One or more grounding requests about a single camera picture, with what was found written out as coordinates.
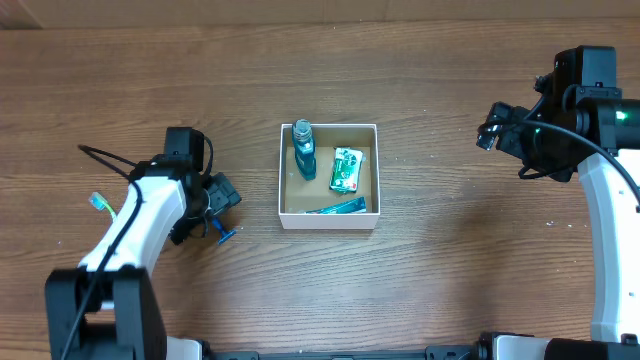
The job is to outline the blue disposable razor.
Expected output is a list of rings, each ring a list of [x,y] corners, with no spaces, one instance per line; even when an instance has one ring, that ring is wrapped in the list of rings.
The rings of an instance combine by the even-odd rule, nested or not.
[[[236,234],[235,229],[227,229],[218,217],[211,218],[211,224],[220,234],[218,244],[222,245]]]

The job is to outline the green white toothbrush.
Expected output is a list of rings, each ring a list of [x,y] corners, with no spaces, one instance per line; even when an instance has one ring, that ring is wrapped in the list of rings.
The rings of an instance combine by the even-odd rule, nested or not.
[[[115,222],[117,214],[109,202],[99,193],[93,192],[89,197],[89,203],[100,212],[108,212],[112,221]]]

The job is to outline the teal mouthwash bottle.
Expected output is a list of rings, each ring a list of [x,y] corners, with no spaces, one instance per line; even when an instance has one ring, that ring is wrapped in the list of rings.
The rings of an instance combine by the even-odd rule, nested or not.
[[[312,125],[306,119],[297,120],[292,126],[294,158],[301,176],[307,180],[316,178],[316,146]]]

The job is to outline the green white soap packet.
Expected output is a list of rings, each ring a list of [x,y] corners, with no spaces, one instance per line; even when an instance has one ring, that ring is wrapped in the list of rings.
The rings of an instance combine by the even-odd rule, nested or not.
[[[336,147],[329,189],[338,193],[355,193],[363,158],[361,150]]]

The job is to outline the teal toothpaste tube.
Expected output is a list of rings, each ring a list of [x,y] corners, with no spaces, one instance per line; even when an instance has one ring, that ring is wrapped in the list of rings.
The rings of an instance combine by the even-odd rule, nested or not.
[[[329,207],[306,211],[306,214],[352,214],[364,213],[366,210],[366,199],[358,197]]]

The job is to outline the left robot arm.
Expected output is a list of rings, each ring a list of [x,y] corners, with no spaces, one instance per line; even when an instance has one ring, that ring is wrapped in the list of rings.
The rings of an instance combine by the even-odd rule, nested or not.
[[[56,269],[45,283],[51,357],[67,359],[211,359],[204,340],[167,334],[151,275],[166,242],[215,228],[233,231],[222,214],[241,197],[213,174],[213,146],[191,127],[170,127],[164,150],[116,172],[128,182],[121,210],[101,241],[73,269]]]

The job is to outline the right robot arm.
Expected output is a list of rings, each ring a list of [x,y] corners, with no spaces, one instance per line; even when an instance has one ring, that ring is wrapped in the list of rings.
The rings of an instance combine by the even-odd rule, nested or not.
[[[522,180],[577,176],[591,222],[595,302],[588,341],[490,332],[459,359],[636,359],[639,356],[639,102],[617,85],[616,51],[558,53],[530,109],[492,105],[477,146],[521,160]]]

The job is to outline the white cardboard box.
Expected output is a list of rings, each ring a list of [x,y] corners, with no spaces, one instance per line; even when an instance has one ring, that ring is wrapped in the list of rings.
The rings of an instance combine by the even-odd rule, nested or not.
[[[374,124],[313,125],[316,139],[316,178],[305,180],[294,160],[292,126],[280,129],[278,215],[286,230],[372,230],[381,214],[377,126]],[[329,188],[335,149],[350,147],[364,154],[354,193]],[[317,209],[363,197],[366,210],[349,214],[317,214]]]

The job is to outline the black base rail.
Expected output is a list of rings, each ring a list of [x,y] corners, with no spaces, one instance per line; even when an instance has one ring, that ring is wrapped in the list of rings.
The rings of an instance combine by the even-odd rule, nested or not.
[[[377,350],[355,352],[258,353],[255,351],[213,352],[204,349],[204,360],[472,360],[472,346],[435,345],[424,350]]]

